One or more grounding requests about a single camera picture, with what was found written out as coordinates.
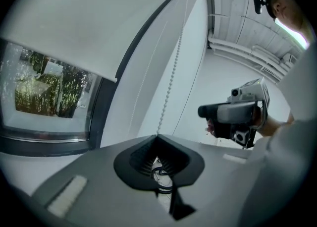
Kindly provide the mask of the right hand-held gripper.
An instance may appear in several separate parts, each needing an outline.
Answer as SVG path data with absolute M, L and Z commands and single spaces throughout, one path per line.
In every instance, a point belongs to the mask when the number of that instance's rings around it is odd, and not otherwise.
M 210 120 L 216 137 L 230 139 L 243 148 L 252 148 L 256 132 L 264 125 L 270 97 L 264 78 L 249 81 L 231 90 L 226 103 L 202 105 L 198 116 Z M 253 127 L 254 112 L 262 109 L 260 127 Z

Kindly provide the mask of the person's right hand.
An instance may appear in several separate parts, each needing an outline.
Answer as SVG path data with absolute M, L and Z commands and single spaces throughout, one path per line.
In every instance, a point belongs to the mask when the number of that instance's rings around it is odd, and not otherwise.
M 252 126 L 260 127 L 262 123 L 262 109 L 258 106 L 254 107 L 253 116 L 252 116 Z

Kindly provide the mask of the person's right forearm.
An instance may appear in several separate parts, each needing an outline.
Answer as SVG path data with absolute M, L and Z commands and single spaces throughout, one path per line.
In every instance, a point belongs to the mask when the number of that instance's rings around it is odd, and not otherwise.
M 286 122 L 277 121 L 271 116 L 267 116 L 264 125 L 258 130 L 258 133 L 263 136 L 272 136 L 280 127 L 291 125 L 294 122 L 294 117 L 290 113 Z

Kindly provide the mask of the white roller blind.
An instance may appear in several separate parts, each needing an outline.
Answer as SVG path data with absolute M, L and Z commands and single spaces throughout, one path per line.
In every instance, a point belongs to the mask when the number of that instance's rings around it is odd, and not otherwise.
M 16 0 L 0 38 L 116 82 L 129 45 L 166 0 Z

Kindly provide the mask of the black window frame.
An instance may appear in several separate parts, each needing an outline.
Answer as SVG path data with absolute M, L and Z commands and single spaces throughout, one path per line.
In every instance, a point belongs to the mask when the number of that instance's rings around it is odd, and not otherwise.
M 101 144 L 117 82 L 0 39 L 0 152 L 23 157 L 78 155 Z

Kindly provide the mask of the white air conditioner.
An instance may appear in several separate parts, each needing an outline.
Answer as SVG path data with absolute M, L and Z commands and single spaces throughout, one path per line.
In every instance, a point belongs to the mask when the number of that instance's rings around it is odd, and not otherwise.
M 293 67 L 297 63 L 297 58 L 291 53 L 286 53 L 281 60 L 288 67 Z

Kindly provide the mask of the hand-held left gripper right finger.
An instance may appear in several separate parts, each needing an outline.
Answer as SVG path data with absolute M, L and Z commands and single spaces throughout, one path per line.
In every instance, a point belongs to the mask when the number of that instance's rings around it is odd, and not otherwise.
M 172 181 L 169 223 L 159 227 L 241 227 L 250 151 L 159 135 L 158 158 Z

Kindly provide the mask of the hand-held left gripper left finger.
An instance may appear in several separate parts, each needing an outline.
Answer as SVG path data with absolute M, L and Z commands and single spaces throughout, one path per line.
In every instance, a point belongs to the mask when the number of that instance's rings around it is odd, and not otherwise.
M 161 227 L 153 161 L 140 137 L 87 152 L 48 178 L 32 195 L 49 227 Z

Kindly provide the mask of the white ceiling pipes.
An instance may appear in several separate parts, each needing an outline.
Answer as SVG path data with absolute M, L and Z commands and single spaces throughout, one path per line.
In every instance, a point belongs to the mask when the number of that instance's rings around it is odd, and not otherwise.
M 212 49 L 243 57 L 244 59 L 255 63 L 260 71 L 268 72 L 271 76 L 278 80 L 281 80 L 289 71 L 289 68 L 287 68 L 286 65 L 283 66 L 283 64 L 270 59 L 266 54 L 259 53 L 254 49 L 250 49 L 239 44 L 214 38 L 211 31 L 208 33 L 208 41 Z

